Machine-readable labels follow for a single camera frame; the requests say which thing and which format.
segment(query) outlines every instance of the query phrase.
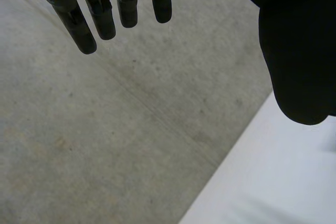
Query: gray concrete surface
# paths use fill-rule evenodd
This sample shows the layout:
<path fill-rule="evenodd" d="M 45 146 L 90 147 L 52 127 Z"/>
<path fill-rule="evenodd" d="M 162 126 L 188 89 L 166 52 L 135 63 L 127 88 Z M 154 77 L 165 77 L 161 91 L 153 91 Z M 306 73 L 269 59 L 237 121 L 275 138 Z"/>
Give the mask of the gray concrete surface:
<path fill-rule="evenodd" d="M 271 85 L 252 3 L 173 2 L 83 55 L 45 0 L 0 0 L 1 223 L 178 223 Z"/>

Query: concrete floor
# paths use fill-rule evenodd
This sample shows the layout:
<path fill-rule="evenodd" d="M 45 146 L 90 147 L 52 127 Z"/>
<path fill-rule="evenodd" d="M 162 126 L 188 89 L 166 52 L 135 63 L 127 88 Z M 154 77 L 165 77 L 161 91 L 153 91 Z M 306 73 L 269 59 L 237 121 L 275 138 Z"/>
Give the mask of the concrete floor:
<path fill-rule="evenodd" d="M 271 85 L 249 0 L 173 2 L 83 55 L 45 0 L 0 0 L 1 223 L 178 223 Z"/>

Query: white surface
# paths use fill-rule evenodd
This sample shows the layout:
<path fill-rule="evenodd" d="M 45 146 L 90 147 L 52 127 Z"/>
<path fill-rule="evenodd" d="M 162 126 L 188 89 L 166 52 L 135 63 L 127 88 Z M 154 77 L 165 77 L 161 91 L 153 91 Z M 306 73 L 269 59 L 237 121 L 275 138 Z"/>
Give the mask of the white surface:
<path fill-rule="evenodd" d="M 180 224 L 336 223 L 336 118 L 287 119 L 268 98 Z"/>

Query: white wall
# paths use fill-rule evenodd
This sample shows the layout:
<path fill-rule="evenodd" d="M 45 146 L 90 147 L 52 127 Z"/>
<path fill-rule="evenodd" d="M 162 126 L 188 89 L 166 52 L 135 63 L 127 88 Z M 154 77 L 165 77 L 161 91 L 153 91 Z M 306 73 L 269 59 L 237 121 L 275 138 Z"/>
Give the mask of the white wall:
<path fill-rule="evenodd" d="M 336 118 L 305 126 L 271 94 L 180 224 L 336 223 Z"/>

